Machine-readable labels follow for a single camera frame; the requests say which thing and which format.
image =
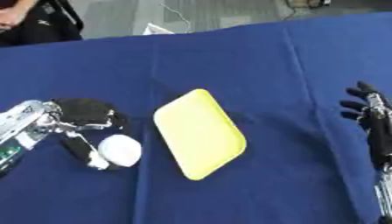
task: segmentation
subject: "person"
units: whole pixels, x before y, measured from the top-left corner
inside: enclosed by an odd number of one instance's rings
[[[345,109],[341,115],[355,120],[367,132],[369,155],[379,176],[374,183],[382,214],[379,224],[392,224],[392,186],[385,182],[390,179],[392,171],[392,105],[382,93],[363,81],[346,91],[360,98],[361,102],[341,101],[340,105]]]
[[[0,46],[57,42],[49,14],[39,0],[0,0]]]

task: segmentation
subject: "white ball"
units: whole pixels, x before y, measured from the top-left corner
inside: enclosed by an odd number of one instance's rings
[[[142,145],[129,136],[113,135],[99,144],[98,152],[115,165],[130,167],[142,156]]]

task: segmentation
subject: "white object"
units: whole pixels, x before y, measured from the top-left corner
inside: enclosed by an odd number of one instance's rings
[[[129,136],[113,135],[99,144],[98,152],[115,165],[130,167],[142,156],[142,145]]]
[[[160,26],[157,26],[155,24],[147,24],[147,27],[145,28],[143,35],[153,35],[153,34],[174,34],[172,31],[168,31],[165,28],[162,28]]]

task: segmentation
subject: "blue fabric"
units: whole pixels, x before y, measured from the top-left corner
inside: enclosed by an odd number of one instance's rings
[[[338,100],[357,80],[392,96],[391,24],[381,13],[1,49],[1,110],[28,99],[112,102],[131,117],[143,157],[93,171],[53,136],[1,180],[0,223],[375,222],[365,134],[339,117]],[[182,175],[152,121],[194,88],[248,140],[201,181]]]

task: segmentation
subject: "cable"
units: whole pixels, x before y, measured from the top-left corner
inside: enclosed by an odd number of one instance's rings
[[[167,9],[168,11],[176,13],[182,19],[182,21],[184,21],[184,23],[187,24],[188,27],[186,28],[186,33],[189,33],[191,31],[191,29],[192,29],[191,22],[189,20],[187,20],[186,18],[184,18],[184,16],[182,15],[181,12],[170,8],[169,6],[165,5],[164,3],[160,3],[160,5],[164,6],[164,8]]]

